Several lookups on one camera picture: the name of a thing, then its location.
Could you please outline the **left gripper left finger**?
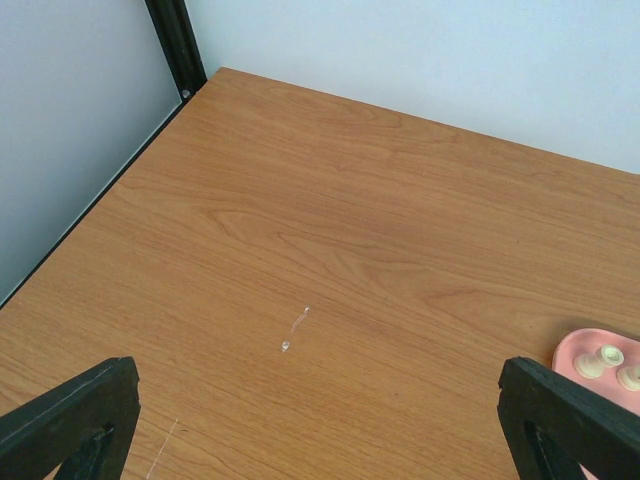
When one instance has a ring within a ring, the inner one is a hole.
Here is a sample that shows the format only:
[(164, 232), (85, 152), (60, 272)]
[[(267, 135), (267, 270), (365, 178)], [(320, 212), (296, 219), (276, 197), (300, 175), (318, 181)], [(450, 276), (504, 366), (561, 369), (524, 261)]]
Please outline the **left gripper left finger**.
[(141, 406), (131, 357), (109, 358), (1, 417), (3, 479), (119, 479)]

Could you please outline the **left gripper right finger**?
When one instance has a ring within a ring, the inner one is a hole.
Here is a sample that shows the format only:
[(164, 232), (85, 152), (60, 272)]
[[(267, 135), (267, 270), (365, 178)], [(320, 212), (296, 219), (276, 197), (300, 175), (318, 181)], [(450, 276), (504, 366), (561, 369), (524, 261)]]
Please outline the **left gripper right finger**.
[(521, 479), (639, 477), (639, 416), (525, 357), (505, 361), (497, 413)]

